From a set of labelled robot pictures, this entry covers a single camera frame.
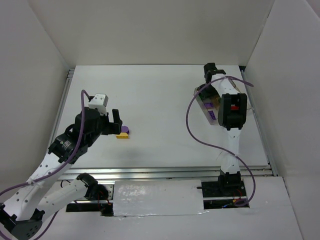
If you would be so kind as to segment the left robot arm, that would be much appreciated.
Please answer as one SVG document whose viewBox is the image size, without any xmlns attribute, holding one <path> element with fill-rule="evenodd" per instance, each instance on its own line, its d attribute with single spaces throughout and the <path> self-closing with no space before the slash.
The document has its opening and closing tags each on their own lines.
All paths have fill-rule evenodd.
<svg viewBox="0 0 320 240">
<path fill-rule="evenodd" d="M 70 202 L 107 200 L 109 191 L 88 173 L 79 174 L 65 187 L 48 194 L 58 178 L 84 154 L 101 135 L 118 135 L 122 120 L 118 109 L 109 114 L 85 107 L 64 133 L 49 146 L 42 163 L 15 194 L 0 205 L 0 222 L 18 240 L 31 239 L 43 222 Z"/>
</svg>

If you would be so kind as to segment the purple lego brick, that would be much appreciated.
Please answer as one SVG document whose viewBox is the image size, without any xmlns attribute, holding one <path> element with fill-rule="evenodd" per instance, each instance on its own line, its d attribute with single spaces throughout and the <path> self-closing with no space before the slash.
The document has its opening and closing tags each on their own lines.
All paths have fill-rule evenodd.
<svg viewBox="0 0 320 240">
<path fill-rule="evenodd" d="M 214 108 L 214 105 L 212 102 L 206 102 L 206 103 L 204 103 L 204 106 L 206 109 L 213 109 Z"/>
<path fill-rule="evenodd" d="M 215 120 L 217 119 L 217 117 L 216 117 L 216 115 L 215 115 L 215 113 L 214 113 L 213 111 L 209 111 L 208 113 L 209 113 L 210 118 L 211 118 L 213 121 L 215 121 Z"/>
</svg>

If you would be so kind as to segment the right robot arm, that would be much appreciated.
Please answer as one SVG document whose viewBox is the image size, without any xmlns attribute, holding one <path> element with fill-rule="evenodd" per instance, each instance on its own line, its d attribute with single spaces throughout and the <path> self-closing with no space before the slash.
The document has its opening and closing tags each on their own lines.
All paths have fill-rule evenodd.
<svg viewBox="0 0 320 240">
<path fill-rule="evenodd" d="M 217 110 L 217 123 L 226 134 L 226 149 L 218 177 L 218 188 L 222 194 L 232 194 L 241 188 L 240 164 L 237 159 L 240 148 L 240 134 L 247 120 L 248 97 L 242 93 L 226 72 L 217 69 L 214 63 L 204 65 L 205 82 L 211 83 L 204 90 L 209 94 L 214 108 Z"/>
</svg>

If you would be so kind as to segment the purple round lego piece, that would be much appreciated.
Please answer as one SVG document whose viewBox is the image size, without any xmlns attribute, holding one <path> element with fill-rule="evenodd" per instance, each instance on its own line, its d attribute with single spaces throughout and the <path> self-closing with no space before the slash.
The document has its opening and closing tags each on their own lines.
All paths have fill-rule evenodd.
<svg viewBox="0 0 320 240">
<path fill-rule="evenodd" d="M 122 132 L 122 133 L 127 133 L 127 134 L 129 134 L 130 130 L 129 130 L 129 128 L 128 128 L 127 126 L 123 125 L 123 126 L 121 127 L 121 132 Z"/>
</svg>

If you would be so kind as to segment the yellow curved lego piece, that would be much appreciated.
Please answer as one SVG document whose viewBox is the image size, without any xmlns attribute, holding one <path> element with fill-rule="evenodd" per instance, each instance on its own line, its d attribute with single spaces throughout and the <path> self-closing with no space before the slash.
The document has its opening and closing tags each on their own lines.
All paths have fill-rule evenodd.
<svg viewBox="0 0 320 240">
<path fill-rule="evenodd" d="M 129 134 L 126 132 L 121 132 L 120 134 L 116 135 L 117 139 L 128 139 L 129 138 Z"/>
</svg>

